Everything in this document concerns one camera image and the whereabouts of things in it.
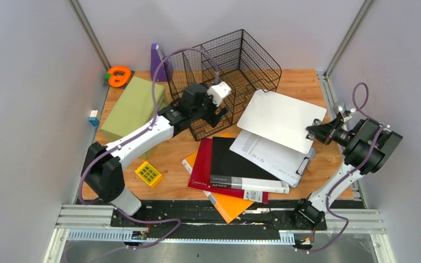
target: wood surface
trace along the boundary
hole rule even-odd
[[[149,71],[137,71],[135,72],[135,76],[148,80],[151,79]],[[168,84],[166,82],[160,82],[160,84],[166,87],[168,99],[171,101]],[[118,88],[109,89],[101,117],[101,125],[122,92],[123,90]],[[321,107],[326,107],[317,80],[317,74],[314,70],[283,70],[277,92]],[[325,116],[323,121],[328,122],[328,116]],[[233,125],[213,136],[228,132],[236,137],[240,130],[236,125]],[[101,133],[97,133],[96,141],[102,145],[108,143]],[[190,175],[181,164],[181,161],[197,151],[198,147],[199,142],[193,139],[189,130],[185,130],[176,137],[157,145],[151,151],[148,162],[162,173],[162,181],[154,188],[150,188],[144,183],[134,172],[143,163],[142,159],[137,159],[123,172],[127,187],[140,199],[207,199],[201,190],[187,186]],[[308,170],[298,187],[290,188],[290,192],[287,195],[270,193],[269,197],[271,199],[305,198],[311,192],[321,187],[338,170],[342,157],[335,143],[326,146],[315,141],[314,148],[317,154],[308,166]],[[83,197],[91,199],[95,198],[96,194],[89,186],[84,184]],[[349,187],[345,190],[340,195],[340,198],[352,199],[351,188]]]

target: clipboard clip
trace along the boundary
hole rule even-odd
[[[311,126],[317,126],[317,125],[320,125],[321,123],[322,121],[320,121],[319,119],[314,119]],[[306,140],[314,141],[314,139],[315,139],[315,135],[311,132],[308,132],[306,136]]]

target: metal mesh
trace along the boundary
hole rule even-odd
[[[279,64],[245,30],[238,30],[195,46],[206,51],[219,65],[220,79],[232,92],[220,108],[230,111],[216,127],[196,120],[190,130],[195,140],[206,138],[235,123],[243,114],[254,92],[263,88],[276,91],[281,77]],[[184,51],[170,57],[173,72],[167,72],[170,94],[175,100],[193,83],[212,85],[215,68],[201,53]]]

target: green box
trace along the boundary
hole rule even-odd
[[[130,80],[101,126],[101,133],[108,141],[112,142],[125,137],[151,120],[154,112],[151,85],[152,82],[138,77]],[[165,88],[156,84],[155,91],[156,101],[161,109],[168,104]],[[149,152],[145,152],[140,158],[147,159]]]

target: gray floor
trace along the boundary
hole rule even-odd
[[[330,240],[326,234],[316,234],[316,246]],[[86,263],[107,251],[124,246],[117,242],[70,242],[67,250],[69,263]],[[231,245],[231,244],[171,244],[162,243],[143,250],[121,250],[99,261],[107,262],[161,262],[161,263],[236,263],[236,262],[377,262],[369,235],[343,235],[327,250],[310,255],[295,252],[285,245]]]

